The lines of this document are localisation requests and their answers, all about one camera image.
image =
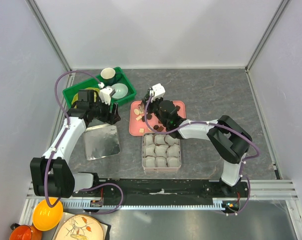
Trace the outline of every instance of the pink cutting board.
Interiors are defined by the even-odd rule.
[[[143,114],[140,115],[136,115],[134,113],[134,109],[139,109],[138,105],[141,103],[141,101],[134,101],[131,104],[131,110],[130,110],[130,123],[129,123],[129,132],[131,135],[133,136],[143,136],[145,133],[150,133],[152,132],[151,130],[148,129],[147,125],[145,122],[143,122],[142,120],[137,121],[136,118],[138,116],[144,116]],[[182,118],[186,118],[186,111],[185,111],[185,105],[182,101],[173,101],[173,104],[175,106],[180,106],[180,110],[177,112],[179,114],[179,116],[181,116]],[[154,125],[158,125],[158,126],[163,126],[162,124],[158,123],[158,119],[157,117],[155,117],[155,115],[152,113],[152,119],[147,121],[151,127],[153,127]]]

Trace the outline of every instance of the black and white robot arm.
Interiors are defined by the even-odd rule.
[[[87,172],[72,174],[68,162],[76,142],[93,119],[109,124],[114,124],[121,119],[117,104],[111,104],[114,93],[115,91],[110,87],[101,89],[99,93],[94,90],[79,91],[78,101],[67,112],[69,123],[67,119],[64,120],[61,131],[51,147],[42,157],[34,157],[30,163],[33,189],[37,196],[44,196],[45,168],[52,152],[54,155],[50,170],[53,170],[53,173],[49,174],[47,179],[50,197],[69,198],[73,192],[92,187],[94,175]]]
[[[144,107],[148,106],[146,111],[153,113],[173,138],[211,141],[224,159],[221,180],[230,187],[236,185],[241,177],[242,160],[250,145],[238,135],[215,125],[231,128],[250,141],[252,141],[251,136],[227,115],[211,121],[192,121],[182,118],[178,115],[178,110],[172,101],[163,100],[164,94],[164,87],[160,83],[152,86],[142,99]]]

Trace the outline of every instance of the green tray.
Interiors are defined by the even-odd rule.
[[[125,97],[121,98],[121,99],[112,99],[112,103],[117,103],[119,106],[122,106],[123,104],[126,104],[132,100],[134,100],[135,95],[136,95],[136,90],[133,87],[133,85],[131,84],[131,82],[129,81],[129,79],[127,78],[127,76],[125,75],[125,73],[123,72],[123,70],[120,67],[115,67],[114,68],[116,73],[121,73],[123,75],[123,77],[121,78],[120,81],[118,81],[117,83],[120,84],[125,84],[128,88],[128,93]],[[96,76],[97,79],[99,79],[101,82],[105,83],[103,78],[101,77],[101,75],[97,75]],[[90,78],[88,80],[85,80],[83,82],[80,82],[76,85],[73,85],[71,87],[68,87],[66,89],[63,90],[63,96],[65,98],[65,101],[67,103],[67,106],[70,108],[72,105],[72,100],[74,98],[74,96],[79,92],[79,90],[81,89],[86,89],[86,88],[98,88],[98,82],[94,79],[94,78]]]

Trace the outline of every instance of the robotic arm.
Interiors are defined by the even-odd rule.
[[[42,157],[34,157],[30,163],[34,193],[37,196],[44,196],[45,168],[52,151],[55,154],[50,164],[53,174],[48,175],[49,196],[69,198],[75,191],[92,187],[94,181],[92,173],[79,172],[73,175],[67,164],[77,140],[93,119],[108,124],[120,121],[117,104],[111,105],[111,97],[114,93],[115,90],[110,87],[101,89],[99,93],[94,90],[79,91],[78,101],[67,112],[69,125],[65,119],[52,146]]]
[[[214,125],[208,125],[207,121],[191,121],[180,117],[173,102],[163,100],[164,94],[164,87],[160,83],[152,86],[142,99],[145,108],[149,101],[146,111],[149,114],[154,114],[168,132],[176,130],[169,134],[173,138],[195,138],[211,141],[224,159],[223,174],[221,176],[222,182],[230,187],[236,185],[240,179],[242,160],[250,146],[247,141],[228,130]],[[252,141],[251,136],[227,115],[209,121],[209,123],[229,127]]]

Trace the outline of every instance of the clear plastic organizer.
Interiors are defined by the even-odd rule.
[[[142,166],[145,172],[177,172],[181,167],[181,160],[179,139],[164,134],[143,135]]]

